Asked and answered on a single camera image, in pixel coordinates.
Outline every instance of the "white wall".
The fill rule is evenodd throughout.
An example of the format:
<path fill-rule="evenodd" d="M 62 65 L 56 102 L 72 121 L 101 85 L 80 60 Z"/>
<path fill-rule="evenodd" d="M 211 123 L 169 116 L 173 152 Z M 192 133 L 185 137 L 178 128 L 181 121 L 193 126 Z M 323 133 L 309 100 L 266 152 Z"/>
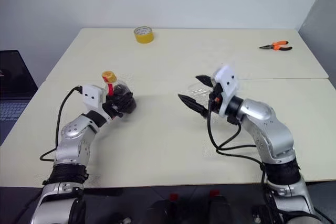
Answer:
<path fill-rule="evenodd" d="M 314 1 L 0 0 L 0 49 L 19 49 L 40 85 L 81 27 L 299 29 Z"/>

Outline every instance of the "plastic bottle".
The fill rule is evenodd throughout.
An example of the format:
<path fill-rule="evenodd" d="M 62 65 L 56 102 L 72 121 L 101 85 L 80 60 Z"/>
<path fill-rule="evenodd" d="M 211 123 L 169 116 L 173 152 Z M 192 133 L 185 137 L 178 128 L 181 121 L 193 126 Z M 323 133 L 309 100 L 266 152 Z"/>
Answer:
<path fill-rule="evenodd" d="M 132 113 L 137 104 L 133 98 L 133 93 L 126 83 L 117 79 L 117 76 L 112 71 L 104 71 L 101 76 L 106 83 L 107 100 L 112 101 L 118 107 L 118 111 Z"/>

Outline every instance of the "gray wall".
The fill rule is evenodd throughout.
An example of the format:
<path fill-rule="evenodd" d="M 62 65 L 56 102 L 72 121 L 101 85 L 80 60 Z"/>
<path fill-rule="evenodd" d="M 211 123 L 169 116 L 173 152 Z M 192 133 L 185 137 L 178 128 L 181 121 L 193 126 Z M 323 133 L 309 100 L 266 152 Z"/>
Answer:
<path fill-rule="evenodd" d="M 296 28 L 315 0 L 0 0 L 0 50 L 40 85 L 81 27 Z"/>
<path fill-rule="evenodd" d="M 316 0 L 299 33 L 336 88 L 336 0 Z"/>

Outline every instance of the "yellow cap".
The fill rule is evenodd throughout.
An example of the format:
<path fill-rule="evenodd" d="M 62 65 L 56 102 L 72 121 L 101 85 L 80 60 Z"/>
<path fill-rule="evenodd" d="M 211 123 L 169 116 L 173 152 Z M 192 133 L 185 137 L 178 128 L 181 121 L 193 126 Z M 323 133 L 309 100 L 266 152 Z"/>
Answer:
<path fill-rule="evenodd" d="M 117 77 L 112 71 L 104 71 L 101 76 L 104 79 L 104 82 L 109 84 L 109 83 L 114 83 L 117 81 Z"/>

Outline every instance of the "laptop keyboard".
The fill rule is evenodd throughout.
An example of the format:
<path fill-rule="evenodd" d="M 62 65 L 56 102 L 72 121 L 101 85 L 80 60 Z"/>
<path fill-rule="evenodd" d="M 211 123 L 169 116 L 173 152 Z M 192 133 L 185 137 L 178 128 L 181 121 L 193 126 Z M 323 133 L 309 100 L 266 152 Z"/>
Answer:
<path fill-rule="evenodd" d="M 1 103 L 0 104 L 0 121 L 17 121 L 21 113 L 27 106 L 28 102 L 20 103 Z"/>

